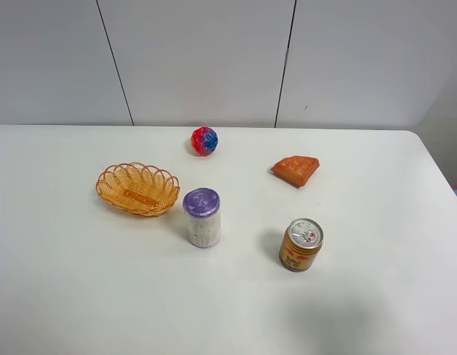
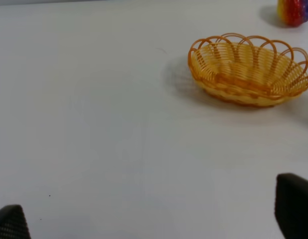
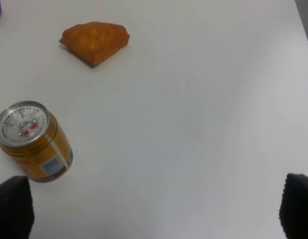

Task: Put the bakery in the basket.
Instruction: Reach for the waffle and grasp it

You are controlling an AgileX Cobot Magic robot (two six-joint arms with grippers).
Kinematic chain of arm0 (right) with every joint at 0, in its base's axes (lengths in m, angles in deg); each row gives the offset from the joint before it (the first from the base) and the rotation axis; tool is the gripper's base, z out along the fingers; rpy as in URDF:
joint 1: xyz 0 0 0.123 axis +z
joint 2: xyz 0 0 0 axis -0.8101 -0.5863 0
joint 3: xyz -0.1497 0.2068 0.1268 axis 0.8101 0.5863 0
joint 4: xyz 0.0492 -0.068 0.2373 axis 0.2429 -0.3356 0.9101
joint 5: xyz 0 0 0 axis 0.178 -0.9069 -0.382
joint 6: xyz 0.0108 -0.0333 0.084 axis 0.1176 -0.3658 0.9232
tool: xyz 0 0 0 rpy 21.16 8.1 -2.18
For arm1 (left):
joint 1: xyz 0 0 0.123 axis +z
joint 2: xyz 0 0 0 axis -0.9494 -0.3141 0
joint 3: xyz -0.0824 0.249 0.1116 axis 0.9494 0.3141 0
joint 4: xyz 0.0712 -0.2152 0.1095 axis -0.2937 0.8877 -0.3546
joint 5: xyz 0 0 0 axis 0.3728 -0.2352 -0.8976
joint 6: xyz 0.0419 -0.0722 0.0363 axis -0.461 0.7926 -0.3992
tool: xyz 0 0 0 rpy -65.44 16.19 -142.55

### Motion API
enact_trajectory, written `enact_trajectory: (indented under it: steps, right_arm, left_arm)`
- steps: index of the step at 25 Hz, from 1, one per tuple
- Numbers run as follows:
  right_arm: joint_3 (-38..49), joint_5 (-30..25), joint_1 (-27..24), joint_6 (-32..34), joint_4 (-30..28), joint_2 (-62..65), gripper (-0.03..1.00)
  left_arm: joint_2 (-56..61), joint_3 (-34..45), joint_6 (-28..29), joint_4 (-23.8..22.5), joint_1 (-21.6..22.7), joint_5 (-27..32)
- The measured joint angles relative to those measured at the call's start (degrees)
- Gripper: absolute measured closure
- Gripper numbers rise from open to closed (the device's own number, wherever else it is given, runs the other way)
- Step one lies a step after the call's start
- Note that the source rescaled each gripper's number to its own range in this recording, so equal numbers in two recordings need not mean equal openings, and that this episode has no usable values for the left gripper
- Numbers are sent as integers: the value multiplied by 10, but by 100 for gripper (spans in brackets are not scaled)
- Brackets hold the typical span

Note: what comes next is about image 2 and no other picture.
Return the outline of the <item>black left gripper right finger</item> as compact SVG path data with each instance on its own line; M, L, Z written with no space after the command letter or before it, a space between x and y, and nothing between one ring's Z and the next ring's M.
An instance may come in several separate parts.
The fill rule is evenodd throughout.
M308 180L283 173L276 178L275 218L286 239L308 239Z

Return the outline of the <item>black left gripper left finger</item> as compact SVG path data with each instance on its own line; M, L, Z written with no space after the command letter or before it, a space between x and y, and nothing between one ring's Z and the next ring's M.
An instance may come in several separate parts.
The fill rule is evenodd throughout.
M31 239L21 205L7 205L0 209L0 239Z

